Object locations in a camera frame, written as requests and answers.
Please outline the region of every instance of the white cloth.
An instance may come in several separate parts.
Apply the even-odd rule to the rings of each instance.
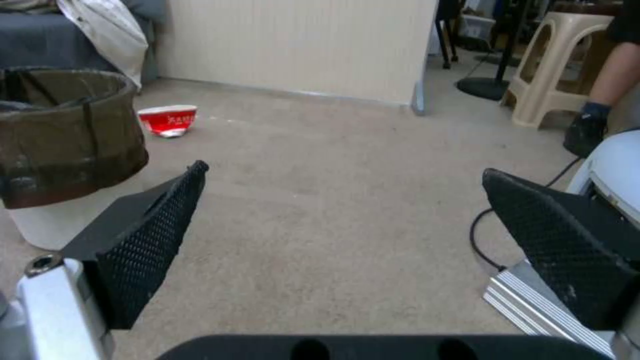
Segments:
[[[57,3],[98,53],[141,88],[148,44],[129,9],[120,0],[57,0]]]

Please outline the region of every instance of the person's leg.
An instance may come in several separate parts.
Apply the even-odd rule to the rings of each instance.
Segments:
[[[589,102],[614,106],[640,81],[640,45],[624,42],[605,62],[589,94]]]
[[[622,14],[608,29],[619,43],[596,79],[589,101],[564,136],[564,147],[581,158],[591,154],[607,130],[611,108],[640,81],[640,0],[625,0]]]

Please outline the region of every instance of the black round stand base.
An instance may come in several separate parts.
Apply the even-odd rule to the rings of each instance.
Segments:
[[[458,90],[489,100],[500,100],[509,87],[509,81],[496,82],[492,78],[466,78],[456,83]]]

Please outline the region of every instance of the beige carpet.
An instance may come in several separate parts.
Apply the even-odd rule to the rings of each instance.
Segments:
[[[195,159],[207,187],[163,287],[117,359],[150,359],[212,333],[512,333],[481,299],[487,269],[467,232],[495,167],[546,181],[572,156],[558,129],[515,127],[509,111],[453,85],[470,56],[429,64],[429,116],[362,101],[158,81],[137,107],[200,107],[182,138],[148,137],[149,183]],[[480,73],[491,74],[485,65]],[[481,246],[520,256],[494,218]],[[38,251],[0,212],[0,287]]]

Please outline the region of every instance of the textured rubber pad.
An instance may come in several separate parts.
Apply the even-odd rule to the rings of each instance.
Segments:
[[[208,169],[196,161],[174,180],[119,198],[62,250],[83,262],[109,328],[130,329],[162,285]]]
[[[597,197],[484,172],[496,214],[533,268],[585,326],[617,329],[640,290],[640,232]]]

